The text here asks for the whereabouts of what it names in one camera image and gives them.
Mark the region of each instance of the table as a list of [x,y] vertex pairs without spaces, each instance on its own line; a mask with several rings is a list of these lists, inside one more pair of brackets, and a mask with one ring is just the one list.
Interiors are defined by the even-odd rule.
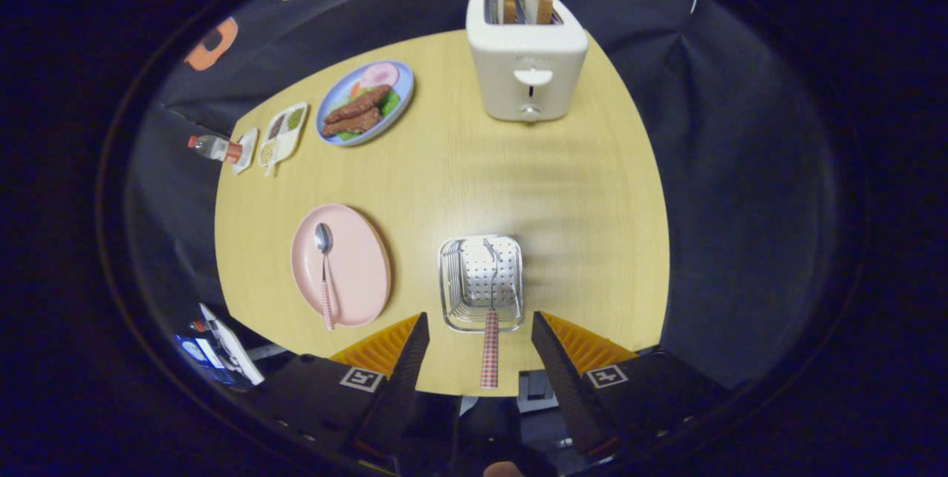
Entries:
[[[413,69],[409,109],[357,147],[322,142],[312,112],[345,74],[376,59]],[[217,191],[217,265],[230,314],[294,353],[331,356],[389,325],[429,316],[417,390],[517,396],[518,372],[542,369],[531,341],[543,310],[637,350],[661,335],[668,294],[668,227],[658,168],[629,92],[595,39],[565,117],[527,125],[481,106],[463,30],[401,41],[339,62],[276,93],[237,122],[263,130],[299,101],[312,106],[298,149],[264,177],[224,167]],[[327,332],[290,271],[298,223],[319,204],[362,213],[385,241],[392,292],[379,317]],[[448,238],[502,233],[524,254],[527,318],[500,336],[500,380],[478,388],[482,335],[441,317],[438,248]]]

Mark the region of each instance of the toast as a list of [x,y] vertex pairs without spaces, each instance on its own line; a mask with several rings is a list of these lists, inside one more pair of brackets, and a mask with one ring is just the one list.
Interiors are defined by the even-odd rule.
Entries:
[[548,25],[553,20],[553,0],[524,0],[528,24]]
[[517,0],[497,0],[498,24],[515,24],[517,22]]

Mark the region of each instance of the white toaster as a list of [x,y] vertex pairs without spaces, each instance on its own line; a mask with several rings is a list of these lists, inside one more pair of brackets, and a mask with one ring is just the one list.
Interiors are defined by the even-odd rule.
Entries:
[[565,115],[573,99],[589,39],[573,14],[553,0],[553,22],[498,24],[497,0],[468,0],[467,40],[477,67],[481,100],[496,119],[541,121]]

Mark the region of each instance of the bottle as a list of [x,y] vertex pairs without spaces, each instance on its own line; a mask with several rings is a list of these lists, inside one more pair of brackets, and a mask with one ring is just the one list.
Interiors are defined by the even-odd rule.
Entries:
[[187,146],[194,149],[200,156],[221,160],[228,164],[237,164],[241,153],[244,152],[244,146],[211,135],[192,136],[190,140],[187,140]]

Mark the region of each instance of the checkered handle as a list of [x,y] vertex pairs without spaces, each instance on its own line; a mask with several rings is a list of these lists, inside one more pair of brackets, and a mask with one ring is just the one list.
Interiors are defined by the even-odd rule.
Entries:
[[333,321],[333,308],[329,306],[329,285],[326,281],[322,282],[322,318],[326,321],[327,331],[336,328],[336,323]]
[[484,328],[484,358],[481,360],[481,388],[497,388],[497,311],[487,313]]

